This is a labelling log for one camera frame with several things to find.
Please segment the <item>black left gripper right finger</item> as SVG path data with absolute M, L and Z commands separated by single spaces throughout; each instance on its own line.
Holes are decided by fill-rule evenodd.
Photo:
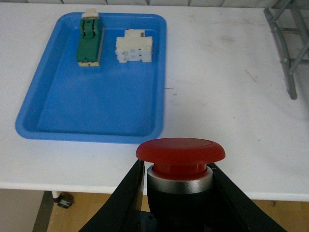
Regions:
M 214 163 L 213 195 L 207 207 L 209 232 L 284 232 Z

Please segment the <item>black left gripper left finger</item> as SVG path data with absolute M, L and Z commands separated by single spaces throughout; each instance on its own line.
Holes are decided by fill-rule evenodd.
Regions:
M 107 202 L 81 232 L 136 232 L 143 197 L 145 166 L 137 160 Z

